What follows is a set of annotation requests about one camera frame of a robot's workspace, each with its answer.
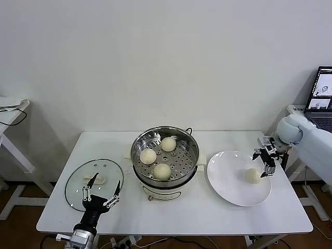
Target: white wall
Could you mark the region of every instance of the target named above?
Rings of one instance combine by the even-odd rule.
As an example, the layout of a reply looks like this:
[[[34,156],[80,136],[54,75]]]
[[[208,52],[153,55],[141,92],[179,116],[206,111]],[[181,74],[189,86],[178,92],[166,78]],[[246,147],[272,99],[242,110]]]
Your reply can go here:
[[[56,178],[82,131],[266,132],[286,105],[306,102],[312,72],[332,64],[331,8],[328,0],[1,1],[0,94],[32,101],[30,118],[8,136]]]

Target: white plate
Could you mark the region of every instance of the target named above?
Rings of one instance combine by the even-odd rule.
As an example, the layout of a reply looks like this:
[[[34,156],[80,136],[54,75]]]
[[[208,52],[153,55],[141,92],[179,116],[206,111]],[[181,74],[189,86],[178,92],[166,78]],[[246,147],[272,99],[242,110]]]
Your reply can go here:
[[[207,165],[207,177],[214,190],[225,200],[239,206],[256,206],[264,202],[271,193],[270,177],[258,184],[245,180],[245,171],[261,169],[263,162],[240,151],[226,150],[215,154]]]

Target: white robotic arm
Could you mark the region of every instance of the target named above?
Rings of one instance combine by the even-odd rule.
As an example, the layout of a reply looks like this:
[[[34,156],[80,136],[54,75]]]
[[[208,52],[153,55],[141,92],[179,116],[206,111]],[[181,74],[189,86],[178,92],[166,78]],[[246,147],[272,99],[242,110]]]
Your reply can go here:
[[[299,159],[332,185],[332,134],[316,128],[305,117],[291,114],[278,123],[276,139],[297,150]]]

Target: white table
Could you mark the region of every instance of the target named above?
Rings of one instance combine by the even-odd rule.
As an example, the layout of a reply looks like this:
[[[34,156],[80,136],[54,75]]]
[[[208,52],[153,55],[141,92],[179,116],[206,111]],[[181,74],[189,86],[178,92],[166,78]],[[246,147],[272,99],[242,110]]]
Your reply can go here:
[[[24,100],[20,106],[20,110],[25,110],[29,106],[29,101]],[[12,110],[10,112],[0,112],[0,121],[3,123],[12,124],[22,113],[19,110]],[[5,130],[9,126],[0,123],[0,136],[2,137],[2,145],[20,162],[18,166],[20,169],[47,195],[51,195],[53,186],[44,179],[42,174],[37,168],[35,168],[26,157],[15,147],[15,145],[4,134]],[[28,206],[45,206],[47,198],[25,198],[20,197],[25,186],[19,185],[11,198],[7,202],[6,206],[0,213],[0,220],[5,220],[9,216],[11,210],[15,205],[28,205]],[[0,181],[0,189],[8,189],[8,185],[3,181]]]
[[[84,132],[62,171],[38,221],[37,230],[71,233],[82,212],[71,208],[64,196],[70,175],[85,162],[108,158],[123,170],[120,202],[99,220],[98,234],[238,236],[265,235],[250,248],[264,248],[290,233],[306,233],[313,227],[280,165],[272,181],[270,197],[261,205],[241,207],[221,198],[210,187],[204,172],[197,172],[191,190],[169,202],[148,201],[123,155],[139,132]],[[221,150],[252,154],[261,132],[195,132],[194,138],[209,160]]]

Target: steamed bun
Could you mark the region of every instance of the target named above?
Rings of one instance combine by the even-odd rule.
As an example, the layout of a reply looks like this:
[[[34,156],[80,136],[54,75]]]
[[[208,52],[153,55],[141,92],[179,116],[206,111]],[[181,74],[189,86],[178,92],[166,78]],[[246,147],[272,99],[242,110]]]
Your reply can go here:
[[[245,172],[245,179],[247,182],[257,184],[261,181],[261,172],[259,169],[249,169]]]
[[[176,148],[176,140],[172,137],[165,137],[161,141],[161,149],[163,151],[173,151]]]
[[[157,164],[153,175],[155,179],[166,181],[171,177],[171,167],[165,163]]]
[[[154,163],[157,159],[157,154],[153,149],[144,149],[140,154],[140,160],[144,164]]]

